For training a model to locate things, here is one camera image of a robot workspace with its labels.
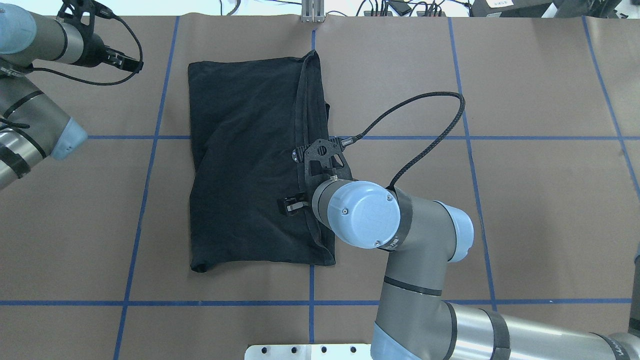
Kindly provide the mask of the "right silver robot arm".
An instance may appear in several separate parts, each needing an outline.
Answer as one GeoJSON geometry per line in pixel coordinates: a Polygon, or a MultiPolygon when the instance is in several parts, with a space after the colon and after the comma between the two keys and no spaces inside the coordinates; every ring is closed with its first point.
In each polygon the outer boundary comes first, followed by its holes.
{"type": "Polygon", "coordinates": [[[354,180],[343,155],[352,143],[320,138],[291,150],[309,191],[279,206],[286,215],[308,208],[346,244],[388,252],[370,344],[373,360],[639,358],[637,317],[626,332],[603,335],[445,301],[447,267],[473,246],[473,222],[445,203],[354,180]]]}

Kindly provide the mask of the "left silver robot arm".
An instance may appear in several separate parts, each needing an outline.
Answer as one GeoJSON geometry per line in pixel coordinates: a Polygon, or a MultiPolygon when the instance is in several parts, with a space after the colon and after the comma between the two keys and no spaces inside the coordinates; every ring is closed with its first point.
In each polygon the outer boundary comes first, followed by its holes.
{"type": "Polygon", "coordinates": [[[55,18],[2,3],[0,41],[0,187],[22,179],[48,157],[64,160],[89,137],[86,130],[28,79],[34,61],[82,68],[105,64],[132,78],[144,66],[138,58],[106,45],[95,32],[96,18],[125,21],[96,0],[64,0],[55,18]]]}

